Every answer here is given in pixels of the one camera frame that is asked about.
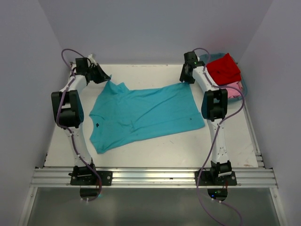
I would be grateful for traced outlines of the turquoise t shirt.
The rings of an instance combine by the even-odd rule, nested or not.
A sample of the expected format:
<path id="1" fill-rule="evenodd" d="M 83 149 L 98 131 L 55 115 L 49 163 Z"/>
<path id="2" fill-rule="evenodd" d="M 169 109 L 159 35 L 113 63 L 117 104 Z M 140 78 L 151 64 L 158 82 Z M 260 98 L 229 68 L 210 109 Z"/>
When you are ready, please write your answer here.
<path id="1" fill-rule="evenodd" d="M 205 122 L 190 85 L 129 90 L 109 81 L 89 114 L 98 154 L 132 142 L 201 129 Z"/>

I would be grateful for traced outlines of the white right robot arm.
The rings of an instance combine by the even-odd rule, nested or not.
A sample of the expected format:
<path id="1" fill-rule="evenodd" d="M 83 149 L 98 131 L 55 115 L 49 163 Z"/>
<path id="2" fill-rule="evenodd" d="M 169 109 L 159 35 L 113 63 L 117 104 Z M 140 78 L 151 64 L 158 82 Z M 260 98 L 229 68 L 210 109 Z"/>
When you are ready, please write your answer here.
<path id="1" fill-rule="evenodd" d="M 180 81 L 188 84 L 196 82 L 201 87 L 203 91 L 201 114 L 207 120 L 212 142 L 205 160 L 205 162 L 210 161 L 211 167 L 205 170 L 202 166 L 195 172 L 196 185 L 221 185 L 232 174 L 223 122 L 228 110 L 227 90 L 217 86 L 205 68 L 205 63 L 200 61 L 194 51 L 184 53 Z"/>

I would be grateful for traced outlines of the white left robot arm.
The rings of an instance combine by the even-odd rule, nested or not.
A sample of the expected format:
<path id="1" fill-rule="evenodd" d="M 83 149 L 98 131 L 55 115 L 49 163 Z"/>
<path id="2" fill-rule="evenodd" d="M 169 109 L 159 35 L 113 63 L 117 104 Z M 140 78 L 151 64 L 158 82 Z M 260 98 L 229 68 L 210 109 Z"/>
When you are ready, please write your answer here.
<path id="1" fill-rule="evenodd" d="M 73 149 L 74 168 L 70 174 L 72 180 L 75 180 L 75 184 L 85 182 L 92 185 L 100 176 L 84 139 L 84 111 L 79 95 L 90 82 L 99 84 L 111 78 L 95 61 L 93 55 L 75 59 L 75 65 L 71 64 L 70 67 L 71 75 L 67 84 L 60 91 L 51 94 L 54 120 L 57 126 L 65 131 Z"/>

